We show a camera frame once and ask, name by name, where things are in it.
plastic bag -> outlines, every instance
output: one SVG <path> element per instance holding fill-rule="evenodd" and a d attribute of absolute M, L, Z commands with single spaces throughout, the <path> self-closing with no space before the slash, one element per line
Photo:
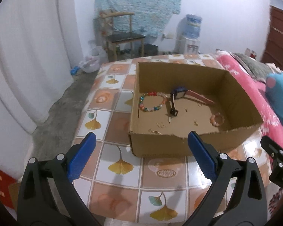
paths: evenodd
<path fill-rule="evenodd" d="M 86 57 L 86 60 L 90 60 L 93 57 L 99 57 L 99 64 L 108 63 L 108 55 L 102 47 L 94 47 L 90 50 L 90 56 Z"/>
<path fill-rule="evenodd" d="M 78 66 L 86 73 L 94 72 L 101 67 L 100 58 L 99 56 L 89 58 L 87 61 L 81 61 Z"/>

watch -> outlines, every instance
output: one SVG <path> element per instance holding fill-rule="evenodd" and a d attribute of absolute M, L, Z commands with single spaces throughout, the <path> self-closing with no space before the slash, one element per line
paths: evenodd
<path fill-rule="evenodd" d="M 180 99 L 185 96 L 192 96 L 194 98 L 197 98 L 198 100 L 204 102 L 207 105 L 212 105 L 215 102 L 204 97 L 203 95 L 200 95 L 192 90 L 188 90 L 185 87 L 177 87 L 171 92 L 171 115 L 177 116 L 178 115 L 178 110 L 175 108 L 175 99 Z"/>

wall socket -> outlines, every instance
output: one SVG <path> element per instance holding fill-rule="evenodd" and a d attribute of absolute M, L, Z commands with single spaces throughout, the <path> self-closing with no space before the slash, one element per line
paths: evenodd
<path fill-rule="evenodd" d="M 163 33 L 162 38 L 163 39 L 173 39 L 174 33 L 168 33 L 168 34 Z"/>

pink beaded bracelet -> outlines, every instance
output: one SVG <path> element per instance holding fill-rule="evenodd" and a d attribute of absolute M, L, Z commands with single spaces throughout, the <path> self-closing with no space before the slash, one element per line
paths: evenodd
<path fill-rule="evenodd" d="M 145 108 L 143 106 L 143 100 L 145 96 L 161 96 L 163 97 L 163 101 L 160 103 L 160 105 L 155 106 L 153 108 Z M 149 93 L 144 93 L 140 99 L 139 99 L 139 108 L 144 111 L 144 112 L 151 112 L 151 111 L 157 111 L 160 110 L 162 108 L 162 106 L 166 103 L 166 101 L 168 100 L 168 97 L 166 94 L 162 93 L 162 92 L 149 92 Z"/>

table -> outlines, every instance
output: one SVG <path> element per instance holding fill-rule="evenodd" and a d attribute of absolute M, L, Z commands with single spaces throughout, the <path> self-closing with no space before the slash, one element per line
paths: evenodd
<path fill-rule="evenodd" d="M 124 221 L 171 223 L 185 221 L 199 205 L 211 184 L 193 156 L 137 158 L 127 135 L 137 62 L 163 61 L 223 67 L 209 54 L 161 55 L 103 64 L 87 97 L 72 144 L 92 131 L 94 152 L 79 179 L 73 182 L 91 212 Z M 233 159 L 256 159 L 264 185 L 271 173 L 270 161 L 260 147 L 257 130 L 237 149 Z M 231 179 L 218 211 L 223 211 L 234 188 Z"/>

